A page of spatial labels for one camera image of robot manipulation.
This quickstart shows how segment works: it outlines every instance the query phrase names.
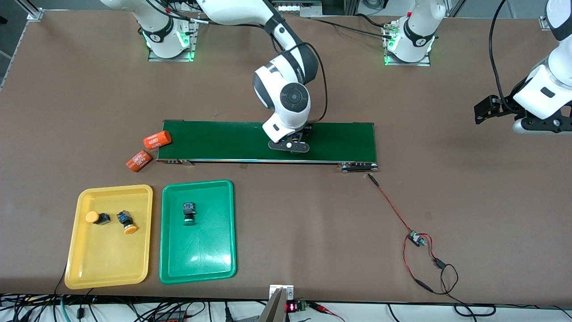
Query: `orange battery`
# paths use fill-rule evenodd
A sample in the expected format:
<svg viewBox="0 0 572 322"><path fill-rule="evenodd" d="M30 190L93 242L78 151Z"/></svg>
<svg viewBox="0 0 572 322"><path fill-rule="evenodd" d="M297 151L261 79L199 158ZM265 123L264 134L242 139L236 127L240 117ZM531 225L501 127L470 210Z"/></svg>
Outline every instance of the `orange battery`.
<svg viewBox="0 0 572 322"><path fill-rule="evenodd" d="M149 150L165 146L169 143L171 143L171 135L167 131L162 131L143 139L143 144Z"/></svg>
<svg viewBox="0 0 572 322"><path fill-rule="evenodd" d="M131 169L133 172L141 170L149 161L153 160L147 152L144 150L139 152L136 156L132 157L131 160L127 161L125 165Z"/></svg>

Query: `table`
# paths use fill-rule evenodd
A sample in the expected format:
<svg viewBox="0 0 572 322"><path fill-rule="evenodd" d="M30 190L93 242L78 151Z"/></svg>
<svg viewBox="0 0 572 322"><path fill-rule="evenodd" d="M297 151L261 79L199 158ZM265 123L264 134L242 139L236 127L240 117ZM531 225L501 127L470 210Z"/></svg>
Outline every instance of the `table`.
<svg viewBox="0 0 572 322"><path fill-rule="evenodd" d="M376 31L361 18L332 19ZM510 117L474 124L473 105L496 90L489 20L445 19L429 68L384 66L375 37L288 22L324 61L324 121L375 122L375 177L409 225L433 236L436 255L456 266L456 297L572 304L570 138L517 135ZM275 56L259 29L208 26L195 62L151 63L136 30L120 11L48 11L29 24L0 92L0 292L53 291L81 191L145 183L154 190L149 275L94 294L264 299L270 284L282 283L313 300L449 302L410 279L401 258L406 230L363 174L158 163L131 173L125 162L163 119L265 121L271 112L251 77ZM555 44L535 20L500 20L495 57L505 93ZM312 119L324 102L320 76L309 90ZM162 189L222 178L236 190L236 276L162 285ZM417 278L438 288L427 249L409 248L408 259Z"/></svg>

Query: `green tray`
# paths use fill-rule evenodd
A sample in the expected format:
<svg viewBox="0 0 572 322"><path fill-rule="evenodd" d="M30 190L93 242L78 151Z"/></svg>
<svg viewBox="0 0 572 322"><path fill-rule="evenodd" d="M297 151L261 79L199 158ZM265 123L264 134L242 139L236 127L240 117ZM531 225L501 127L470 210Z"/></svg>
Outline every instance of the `green tray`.
<svg viewBox="0 0 572 322"><path fill-rule="evenodd" d="M196 205L194 226L182 206ZM163 189L159 279L164 284L219 280L236 273L234 189L229 180L170 184Z"/></svg>
<svg viewBox="0 0 572 322"><path fill-rule="evenodd" d="M373 123L315 123L302 141L310 151L271 150L257 122L165 120L173 143L159 148L157 160L188 162L376 163Z"/></svg>

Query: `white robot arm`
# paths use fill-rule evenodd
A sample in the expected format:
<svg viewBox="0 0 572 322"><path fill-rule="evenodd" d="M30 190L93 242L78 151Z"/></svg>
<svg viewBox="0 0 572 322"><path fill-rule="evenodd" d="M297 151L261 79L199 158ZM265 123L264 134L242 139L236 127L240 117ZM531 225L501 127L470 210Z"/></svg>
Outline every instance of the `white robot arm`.
<svg viewBox="0 0 572 322"><path fill-rule="evenodd" d="M515 113L516 133L572 134L570 115L560 111L572 103L571 0L548 0L546 19L559 41L558 47L515 86L504 102L491 95L476 105L477 124L490 117Z"/></svg>
<svg viewBox="0 0 572 322"><path fill-rule="evenodd" d="M401 17L387 50L404 62L418 62L431 50L437 27L445 17L444 0L415 0L411 15Z"/></svg>
<svg viewBox="0 0 572 322"><path fill-rule="evenodd" d="M181 41L181 35L189 30L188 21L165 12L165 7L157 1L160 0L101 0L112 9L131 11L151 50L159 57L171 58L189 46ZM199 0L198 5L216 24L253 23L280 44L284 51L258 68L254 75L253 86L258 98L274 112L263 129L274 143L301 131L311 107L304 85L316 77L318 69L311 49L267 0ZM289 148L277 149L290 151Z"/></svg>
<svg viewBox="0 0 572 322"><path fill-rule="evenodd" d="M198 4L212 21L221 25L263 26L284 48L255 71L253 85L264 106L274 111L263 125L274 143L302 130L310 113L310 95L304 84L316 77L318 67L311 49L266 0L199 0Z"/></svg>

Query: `green led light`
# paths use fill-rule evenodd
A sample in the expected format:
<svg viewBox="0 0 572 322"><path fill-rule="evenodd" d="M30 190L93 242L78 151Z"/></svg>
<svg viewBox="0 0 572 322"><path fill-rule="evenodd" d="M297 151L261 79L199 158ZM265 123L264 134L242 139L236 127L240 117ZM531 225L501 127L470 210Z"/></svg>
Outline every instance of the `green led light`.
<svg viewBox="0 0 572 322"><path fill-rule="evenodd" d="M194 61L194 51L186 54L186 59Z"/></svg>
<svg viewBox="0 0 572 322"><path fill-rule="evenodd" d="M189 36L187 36L184 33L176 33L176 34L177 34L177 38L179 38L179 41L181 42L181 46L188 47L189 46Z"/></svg>

